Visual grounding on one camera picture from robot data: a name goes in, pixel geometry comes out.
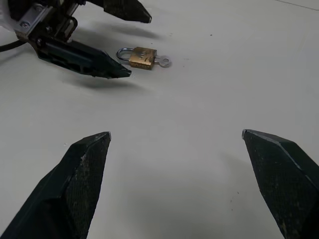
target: white surface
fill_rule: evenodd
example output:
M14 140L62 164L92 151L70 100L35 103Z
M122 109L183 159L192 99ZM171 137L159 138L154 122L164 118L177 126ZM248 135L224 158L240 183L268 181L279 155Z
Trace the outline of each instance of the white surface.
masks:
M153 47L173 66L94 79L0 54L0 231L73 142L112 133L89 239L280 239L241 132L319 158L318 12L274 0L145 0L150 25L91 4L73 39ZM14 39L0 30L1 43Z
M0 0L0 26L13 31L14 20L11 19L7 0Z
M312 8L319 11L319 1L317 0L279 0L295 5Z

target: textured black plastic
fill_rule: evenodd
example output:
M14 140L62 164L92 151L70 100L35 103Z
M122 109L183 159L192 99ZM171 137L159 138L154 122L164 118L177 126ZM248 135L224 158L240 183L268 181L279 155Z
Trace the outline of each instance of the textured black plastic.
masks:
M319 238L319 167L294 142L244 130L260 192L286 239Z
M94 77L121 78L131 71L113 60L106 52L72 41L64 43L42 37L43 47L37 48L38 57L65 69Z
M38 183L0 239L85 239L110 140L104 132L73 144Z
M125 21L150 23L152 17L138 0L89 0L104 11Z

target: padlock shackle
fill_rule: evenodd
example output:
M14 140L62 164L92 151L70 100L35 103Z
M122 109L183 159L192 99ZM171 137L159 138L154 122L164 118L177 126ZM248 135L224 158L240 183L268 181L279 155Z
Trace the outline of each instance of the padlock shackle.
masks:
M128 52L133 52L134 49L132 48L121 48L117 53L116 57L120 59L121 61L129 62L129 58L122 57L123 55L129 54Z

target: padlock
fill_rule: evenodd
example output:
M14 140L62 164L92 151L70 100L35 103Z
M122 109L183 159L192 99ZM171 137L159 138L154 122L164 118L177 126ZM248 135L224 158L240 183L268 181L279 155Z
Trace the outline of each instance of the padlock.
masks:
M123 55L126 54L130 54L130 58L124 58ZM169 57L157 56L157 50L143 47L136 47L134 49L122 48L117 52L116 56L122 62L129 63L132 67L144 70L151 70L154 64L159 64L165 68L171 65Z

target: key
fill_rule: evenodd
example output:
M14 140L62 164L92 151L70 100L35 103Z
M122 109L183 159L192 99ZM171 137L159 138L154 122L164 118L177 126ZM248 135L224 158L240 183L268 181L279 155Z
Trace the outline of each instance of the key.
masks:
M131 55L130 58L124 58L123 55ZM171 60L168 56L158 56L157 50L136 47L122 48L117 54L117 58L125 63L129 63L134 68L141 68L144 70L151 70L154 64L158 64L164 68L171 66Z

